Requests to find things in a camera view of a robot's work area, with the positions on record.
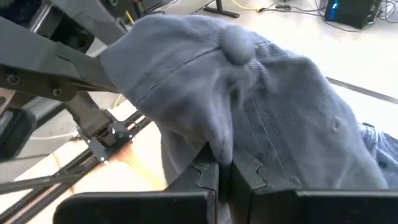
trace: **black base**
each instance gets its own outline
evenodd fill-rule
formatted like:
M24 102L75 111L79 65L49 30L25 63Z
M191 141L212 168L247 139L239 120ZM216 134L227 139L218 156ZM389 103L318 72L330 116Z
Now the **black base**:
M225 10L219 10L219 9L215 9L212 7L204 7L203 10L207 11L207 12L217 13L217 14L220 14L223 16L232 17L232 18L238 18L240 16L239 13L229 12L229 11L225 11Z

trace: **white floor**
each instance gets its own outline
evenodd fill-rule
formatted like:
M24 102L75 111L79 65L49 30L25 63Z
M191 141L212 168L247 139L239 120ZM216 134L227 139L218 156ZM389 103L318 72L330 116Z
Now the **white floor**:
M235 0L245 7L267 7L275 4L270 0ZM191 14L210 3L210 0L175 0L162 9L167 14ZM290 0L286 4L304 10L315 9L313 0ZM216 16L254 30L281 47L310 57L326 76L363 88L398 98L398 24L377 21L374 26L361 32L347 32L324 23L321 17L299 13L267 11L258 13L244 10L231 0L223 0L225 10L238 12L240 17L225 16L198 11L199 14ZM398 21L396 12L390 21ZM93 51L101 44L96 43ZM398 136L398 106L377 100L351 90L336 87L337 92L352 106L359 121L366 121ZM103 107L113 106L117 95L97 93L94 98ZM75 123L67 113L62 113L40 128L35 136L53 136L70 133ZM47 141L30 141L21 157L48 154L65 143L68 138ZM41 158L0 164L0 182L15 179Z
M244 7L260 8L277 1L235 2ZM290 0L284 4L304 10L317 8L313 0ZM377 20L366 30L347 32L329 26L319 16L274 11L258 13L242 10L232 0L223 0L223 5L225 10L241 16L232 19L204 11L198 13L229 20L262 34L282 48L308 56L327 77L398 98L398 23ZM398 21L398 12L389 21ZM398 105L338 86L336 90L351 105L358 121L371 123L398 137Z

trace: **bolt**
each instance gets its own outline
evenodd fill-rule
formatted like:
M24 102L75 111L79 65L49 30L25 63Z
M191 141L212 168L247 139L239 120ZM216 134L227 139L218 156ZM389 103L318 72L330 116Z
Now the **bolt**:
M19 83L19 77L16 75L9 75L7 77L7 81L11 84L11 85L16 85Z
M62 92L61 89L56 88L56 89L53 90L52 94L53 94L54 96L59 96L59 95L61 94L61 92Z
M109 0L112 6L116 6L118 4L118 0Z
M0 106L3 105L7 101L7 98L0 96Z

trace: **metal frame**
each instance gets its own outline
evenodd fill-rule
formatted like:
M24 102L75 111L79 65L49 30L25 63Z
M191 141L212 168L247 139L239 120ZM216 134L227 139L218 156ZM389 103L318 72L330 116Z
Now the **metal frame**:
M108 3L107 0L42 1L28 29L0 17L0 27L7 30L0 42L9 43L1 45L0 51L12 49L7 51L8 55L0 52L0 88L15 91L14 96L20 93L37 96L24 105L17 104L35 115L37 128L66 109L89 146L54 175L0 184L0 194L32 189L0 214L0 223L28 222L150 123L138 112L118 121L109 111L101 110L87 93L117 93L99 60L84 54L94 37L109 45L127 32L121 21L126 11L134 14L134 8L128 1ZM72 28L90 34L88 43L76 46L57 39L55 33L65 20ZM15 36L24 40L16 42Z

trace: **gray cloth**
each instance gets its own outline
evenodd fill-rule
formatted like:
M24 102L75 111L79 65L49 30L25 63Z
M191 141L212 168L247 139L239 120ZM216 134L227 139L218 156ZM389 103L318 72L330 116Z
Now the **gray cloth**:
M351 108L308 58L203 16L147 16L100 60L162 134L168 180L209 142L313 189L386 189Z

